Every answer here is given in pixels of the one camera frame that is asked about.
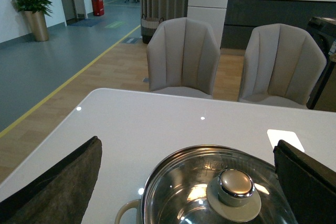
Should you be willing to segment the left gripper felt right finger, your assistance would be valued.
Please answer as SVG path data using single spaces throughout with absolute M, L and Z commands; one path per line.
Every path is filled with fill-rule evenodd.
M 335 223 L 335 171 L 280 140 L 276 174 L 298 223 Z

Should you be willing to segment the left gripper felt left finger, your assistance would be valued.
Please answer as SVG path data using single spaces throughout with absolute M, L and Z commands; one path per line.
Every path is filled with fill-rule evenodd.
M 90 138 L 1 202 L 1 223 L 81 223 L 95 188 L 102 142 Z

